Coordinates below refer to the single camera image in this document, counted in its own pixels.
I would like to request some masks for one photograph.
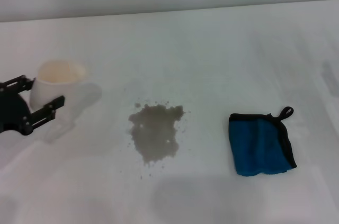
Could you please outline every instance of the brown liquid stain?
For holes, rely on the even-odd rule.
[[[180,121],[184,113],[182,106],[167,109],[163,105],[145,105],[140,112],[129,117],[133,123],[132,140],[145,164],[175,156],[179,145],[175,141],[174,123]]]

